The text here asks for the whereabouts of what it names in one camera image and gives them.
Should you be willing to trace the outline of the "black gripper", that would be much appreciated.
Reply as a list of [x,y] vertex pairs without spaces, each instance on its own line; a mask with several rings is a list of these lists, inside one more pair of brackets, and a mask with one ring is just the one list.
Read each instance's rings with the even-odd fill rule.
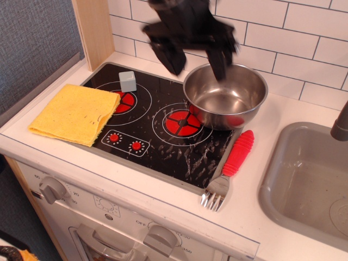
[[214,18],[209,1],[149,1],[148,4],[160,21],[144,26],[142,31],[151,40],[158,60],[171,74],[178,76],[187,59],[183,50],[169,41],[182,48],[207,50],[216,80],[226,79],[238,44],[234,27]]

